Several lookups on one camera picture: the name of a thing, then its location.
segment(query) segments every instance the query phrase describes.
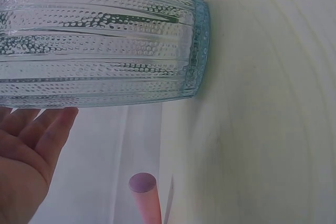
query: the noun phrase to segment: pink cap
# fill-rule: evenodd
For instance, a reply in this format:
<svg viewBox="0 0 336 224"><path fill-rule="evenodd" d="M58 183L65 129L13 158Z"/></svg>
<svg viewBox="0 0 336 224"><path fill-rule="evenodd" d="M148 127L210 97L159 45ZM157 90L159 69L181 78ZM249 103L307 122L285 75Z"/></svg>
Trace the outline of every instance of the pink cap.
<svg viewBox="0 0 336 224"><path fill-rule="evenodd" d="M136 193L145 193L156 186L156 179L149 173L138 173L129 181L130 189Z"/></svg>

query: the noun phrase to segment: clear glass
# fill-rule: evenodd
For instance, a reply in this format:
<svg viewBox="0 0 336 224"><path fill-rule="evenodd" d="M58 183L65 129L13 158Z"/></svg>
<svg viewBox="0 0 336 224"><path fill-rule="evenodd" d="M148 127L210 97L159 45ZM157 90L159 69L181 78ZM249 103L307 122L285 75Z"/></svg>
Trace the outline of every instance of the clear glass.
<svg viewBox="0 0 336 224"><path fill-rule="evenodd" d="M0 105L189 98L208 42L203 0L0 0Z"/></svg>

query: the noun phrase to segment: glass vase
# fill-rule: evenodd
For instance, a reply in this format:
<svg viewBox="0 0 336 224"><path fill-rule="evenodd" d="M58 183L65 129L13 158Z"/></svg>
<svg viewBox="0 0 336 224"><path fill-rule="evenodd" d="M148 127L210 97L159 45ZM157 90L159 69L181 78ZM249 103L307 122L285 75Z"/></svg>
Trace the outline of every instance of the glass vase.
<svg viewBox="0 0 336 224"><path fill-rule="evenodd" d="M0 105L190 98L208 42L203 0L0 0Z"/></svg>

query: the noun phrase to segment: dotted glass pattern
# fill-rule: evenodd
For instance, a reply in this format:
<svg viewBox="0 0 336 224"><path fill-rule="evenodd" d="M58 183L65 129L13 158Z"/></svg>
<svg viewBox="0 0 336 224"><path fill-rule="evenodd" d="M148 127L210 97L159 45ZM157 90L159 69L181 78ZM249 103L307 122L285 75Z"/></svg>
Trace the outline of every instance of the dotted glass pattern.
<svg viewBox="0 0 336 224"><path fill-rule="evenodd" d="M189 98L208 42L203 0L0 0L0 106Z"/></svg>

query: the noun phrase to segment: white surface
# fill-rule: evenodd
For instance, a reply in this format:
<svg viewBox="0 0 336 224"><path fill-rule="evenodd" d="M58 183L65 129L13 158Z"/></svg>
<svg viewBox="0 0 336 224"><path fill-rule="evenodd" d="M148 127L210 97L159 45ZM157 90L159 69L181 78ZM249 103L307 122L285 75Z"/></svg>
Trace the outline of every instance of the white surface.
<svg viewBox="0 0 336 224"><path fill-rule="evenodd" d="M81 109L30 224L141 224L128 180L159 176L161 107Z"/></svg>
<svg viewBox="0 0 336 224"><path fill-rule="evenodd" d="M336 0L207 0L197 98L163 105L175 223L336 223Z"/></svg>

